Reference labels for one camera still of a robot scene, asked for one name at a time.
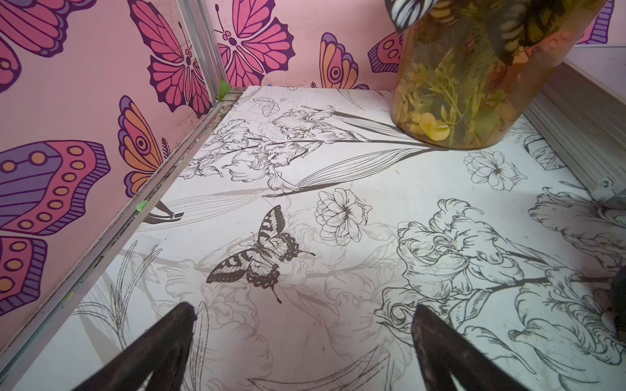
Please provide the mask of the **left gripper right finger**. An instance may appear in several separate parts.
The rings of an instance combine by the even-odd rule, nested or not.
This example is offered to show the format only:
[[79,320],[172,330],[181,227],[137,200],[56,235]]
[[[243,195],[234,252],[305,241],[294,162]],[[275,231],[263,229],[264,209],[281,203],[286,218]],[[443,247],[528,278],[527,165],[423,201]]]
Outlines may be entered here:
[[411,335],[427,390],[525,390],[429,307],[418,305]]

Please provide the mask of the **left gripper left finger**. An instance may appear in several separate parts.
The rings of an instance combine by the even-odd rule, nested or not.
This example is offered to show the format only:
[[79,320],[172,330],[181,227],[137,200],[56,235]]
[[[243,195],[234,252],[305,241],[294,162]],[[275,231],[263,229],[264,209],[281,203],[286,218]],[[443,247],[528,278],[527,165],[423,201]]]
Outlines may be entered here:
[[76,390],[180,390],[192,347],[194,307],[181,302]]

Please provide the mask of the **small silver poker case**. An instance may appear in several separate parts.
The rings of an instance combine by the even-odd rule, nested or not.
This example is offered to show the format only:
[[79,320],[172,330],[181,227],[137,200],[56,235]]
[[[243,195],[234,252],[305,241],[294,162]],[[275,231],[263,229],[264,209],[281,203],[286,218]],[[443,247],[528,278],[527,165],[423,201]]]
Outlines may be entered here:
[[625,48],[574,47],[526,115],[600,205],[625,207]]

